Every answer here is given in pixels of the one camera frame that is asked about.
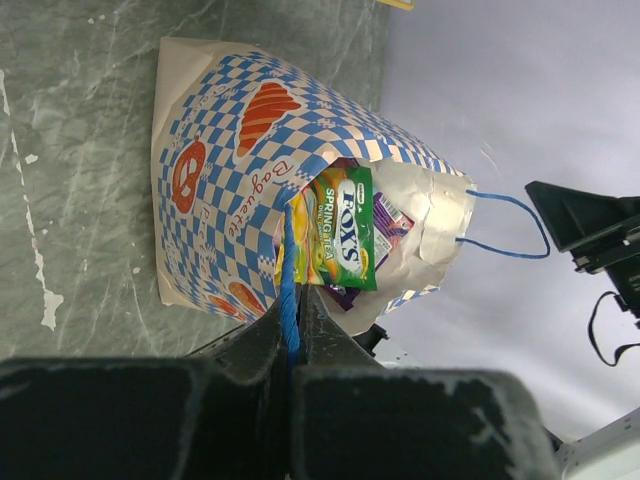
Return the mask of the green Fox's candy bag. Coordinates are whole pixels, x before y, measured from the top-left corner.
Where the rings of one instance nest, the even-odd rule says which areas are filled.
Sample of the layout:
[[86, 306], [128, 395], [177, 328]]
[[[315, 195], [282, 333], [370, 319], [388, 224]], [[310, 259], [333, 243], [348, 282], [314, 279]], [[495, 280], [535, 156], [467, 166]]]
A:
[[375, 291], [373, 180], [366, 167], [329, 167], [291, 201], [294, 281]]

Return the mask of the blue checkered paper bag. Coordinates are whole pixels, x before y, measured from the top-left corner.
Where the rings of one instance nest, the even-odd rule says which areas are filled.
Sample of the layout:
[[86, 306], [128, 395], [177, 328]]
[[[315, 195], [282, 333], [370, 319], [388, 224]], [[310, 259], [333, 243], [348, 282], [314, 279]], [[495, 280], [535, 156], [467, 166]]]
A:
[[415, 225], [343, 311], [348, 334], [438, 290], [483, 193], [414, 135], [257, 47], [162, 39], [151, 185], [160, 299], [243, 323], [281, 290], [292, 199], [329, 167], [366, 167]]

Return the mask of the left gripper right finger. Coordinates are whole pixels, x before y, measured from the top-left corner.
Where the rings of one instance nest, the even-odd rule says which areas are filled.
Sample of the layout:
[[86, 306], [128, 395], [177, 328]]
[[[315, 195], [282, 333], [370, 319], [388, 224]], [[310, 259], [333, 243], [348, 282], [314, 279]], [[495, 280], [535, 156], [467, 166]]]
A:
[[293, 373], [295, 479], [556, 479], [530, 392], [495, 370], [387, 368], [303, 289]]

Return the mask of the purple snack packet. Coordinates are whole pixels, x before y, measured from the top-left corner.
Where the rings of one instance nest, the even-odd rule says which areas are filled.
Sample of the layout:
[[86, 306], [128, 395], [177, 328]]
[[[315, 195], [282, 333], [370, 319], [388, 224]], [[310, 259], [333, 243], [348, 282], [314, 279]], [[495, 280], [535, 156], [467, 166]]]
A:
[[[378, 271], [415, 223], [377, 188], [373, 189], [373, 220], [374, 265], [375, 271]], [[324, 286], [323, 290], [343, 311], [351, 310], [361, 293], [358, 288], [338, 285]]]

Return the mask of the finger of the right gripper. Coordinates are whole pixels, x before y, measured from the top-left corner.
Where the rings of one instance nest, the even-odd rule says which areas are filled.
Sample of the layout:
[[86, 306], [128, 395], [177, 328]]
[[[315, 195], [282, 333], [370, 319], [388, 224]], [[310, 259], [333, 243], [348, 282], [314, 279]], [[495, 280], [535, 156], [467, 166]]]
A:
[[560, 252], [599, 253], [630, 232], [630, 198], [617, 198], [533, 181], [525, 186]]

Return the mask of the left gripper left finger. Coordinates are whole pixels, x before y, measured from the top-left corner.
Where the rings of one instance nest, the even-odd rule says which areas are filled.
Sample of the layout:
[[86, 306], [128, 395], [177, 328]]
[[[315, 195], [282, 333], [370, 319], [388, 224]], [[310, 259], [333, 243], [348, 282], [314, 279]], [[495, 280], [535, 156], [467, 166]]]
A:
[[284, 479], [293, 300], [219, 351], [1, 364], [5, 479]]

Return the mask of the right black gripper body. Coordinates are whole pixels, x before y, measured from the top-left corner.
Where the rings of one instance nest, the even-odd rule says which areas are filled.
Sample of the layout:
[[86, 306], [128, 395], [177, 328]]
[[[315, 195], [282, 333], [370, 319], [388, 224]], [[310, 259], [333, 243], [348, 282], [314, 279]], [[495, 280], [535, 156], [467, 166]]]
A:
[[604, 271], [621, 297], [622, 309], [639, 318], [639, 198], [623, 197], [607, 207], [604, 226], [572, 251], [576, 271]]

